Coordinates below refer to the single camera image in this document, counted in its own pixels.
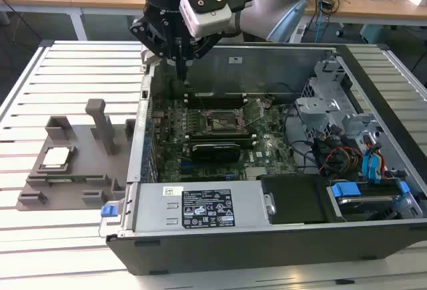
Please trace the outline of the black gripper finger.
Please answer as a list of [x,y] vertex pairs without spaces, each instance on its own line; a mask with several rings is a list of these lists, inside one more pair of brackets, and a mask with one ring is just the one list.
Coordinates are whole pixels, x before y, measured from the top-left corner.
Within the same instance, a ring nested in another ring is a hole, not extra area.
[[182,79],[187,77],[187,64],[194,59],[201,59],[219,40],[218,33],[200,39],[189,35],[182,37]]
[[156,28],[146,18],[139,18],[133,22],[130,31],[154,55],[160,59],[171,61],[175,66],[176,77],[182,78],[182,58],[179,45],[168,19],[160,19],[159,27]]

